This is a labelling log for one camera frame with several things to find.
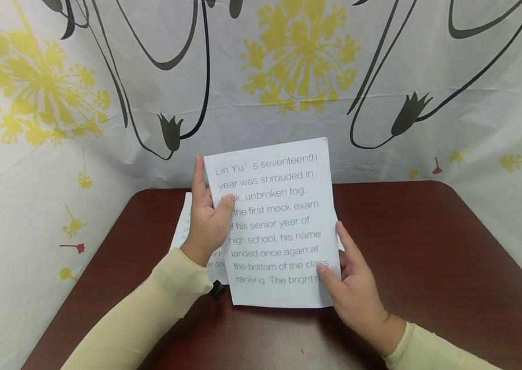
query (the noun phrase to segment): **person's right hand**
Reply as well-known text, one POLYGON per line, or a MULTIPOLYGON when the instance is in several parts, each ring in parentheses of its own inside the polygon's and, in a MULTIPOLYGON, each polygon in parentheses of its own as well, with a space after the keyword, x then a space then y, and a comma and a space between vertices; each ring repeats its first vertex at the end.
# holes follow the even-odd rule
POLYGON ((335 229, 345 248, 342 280, 324 265, 316 271, 333 300, 335 311, 351 330, 386 357, 393 353, 405 332, 405 321, 383 307, 374 276, 362 253, 340 221, 335 229))

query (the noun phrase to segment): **white paper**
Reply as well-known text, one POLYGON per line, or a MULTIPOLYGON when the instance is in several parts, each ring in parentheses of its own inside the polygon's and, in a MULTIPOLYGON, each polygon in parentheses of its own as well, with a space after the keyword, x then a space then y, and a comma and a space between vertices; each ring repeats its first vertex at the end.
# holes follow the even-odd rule
POLYGON ((319 262, 340 276, 326 138, 204 157, 214 205, 236 196, 222 249, 235 305, 332 305, 319 262))
MULTIPOLYGON (((173 241, 171 242, 171 248, 179 248, 183 245, 187 235, 189 234, 191 223, 191 193, 185 194, 185 202, 183 203, 183 209, 179 215, 179 222, 175 235, 173 235, 173 241)), ((212 254, 210 261, 208 262, 208 275, 210 281, 220 281, 222 284, 228 284, 228 277, 226 275, 225 262, 222 257, 222 249, 218 249, 212 254)))

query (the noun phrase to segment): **yellow dandelion print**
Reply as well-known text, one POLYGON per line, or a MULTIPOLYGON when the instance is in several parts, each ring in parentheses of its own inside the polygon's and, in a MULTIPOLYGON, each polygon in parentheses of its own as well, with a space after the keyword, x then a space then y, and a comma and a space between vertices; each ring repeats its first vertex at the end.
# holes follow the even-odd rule
POLYGON ((23 30, 0 31, 0 95, 10 106, 0 107, 1 141, 24 138, 31 145, 92 133, 101 136, 99 124, 107 120, 109 94, 97 88, 95 71, 70 65, 58 43, 35 37, 13 0, 23 30))
POLYGON ((78 281, 78 278, 72 275, 72 270, 67 267, 60 270, 60 279, 78 281))
POLYGON ((78 184, 83 189, 88 189, 92 186, 90 176, 86 175, 86 149, 82 149, 82 171, 78 173, 78 184))
POLYGON ((77 234, 78 230, 85 227, 86 224, 83 224, 79 218, 74 218, 68 206, 64 206, 66 207, 66 211, 70 216, 70 225, 62 227, 62 231, 64 231, 69 237, 73 237, 77 234))
POLYGON ((466 151, 457 152, 457 151, 451 151, 450 154, 447 156, 447 161, 455 161, 458 164, 461 164, 464 162, 464 156, 469 154, 470 152, 474 151, 475 148, 467 149, 466 151))
POLYGON ((503 155, 501 159, 499 159, 499 164, 511 174, 520 169, 522 165, 522 154, 503 155))
POLYGON ((411 171, 409 171, 409 180, 413 180, 414 178, 419 175, 419 170, 417 168, 413 168, 411 171))
POLYGON ((245 39, 242 70, 249 72, 243 90, 258 93, 263 105, 279 113, 324 110, 324 101, 339 97, 358 73, 348 67, 360 46, 350 34, 343 5, 325 0, 282 0, 258 9, 261 35, 245 39))

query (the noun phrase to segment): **hand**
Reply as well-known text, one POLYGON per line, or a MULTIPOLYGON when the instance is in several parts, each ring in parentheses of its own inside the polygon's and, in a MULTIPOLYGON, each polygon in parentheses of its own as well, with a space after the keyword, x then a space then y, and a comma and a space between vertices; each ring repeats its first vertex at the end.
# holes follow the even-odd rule
POLYGON ((319 265, 316 270, 343 323, 386 357, 401 341, 405 321, 390 315, 383 307, 374 275, 343 223, 337 222, 335 229, 345 248, 344 255, 340 257, 342 280, 327 266, 319 265))
POLYGON ((234 195, 228 194, 213 209, 210 189, 203 183, 203 157, 195 157, 191 185, 191 226, 181 246, 183 253, 196 264, 206 267, 212 253, 228 236, 228 223, 234 210, 234 195))

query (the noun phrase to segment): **black object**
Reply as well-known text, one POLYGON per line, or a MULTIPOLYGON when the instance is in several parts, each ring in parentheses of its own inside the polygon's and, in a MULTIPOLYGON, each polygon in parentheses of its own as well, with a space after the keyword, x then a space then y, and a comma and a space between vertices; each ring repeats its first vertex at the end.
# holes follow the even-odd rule
POLYGON ((213 300, 217 301, 225 292, 225 286, 222 285, 220 281, 216 280, 214 281, 214 287, 212 287, 212 290, 208 293, 208 295, 212 297, 213 300))

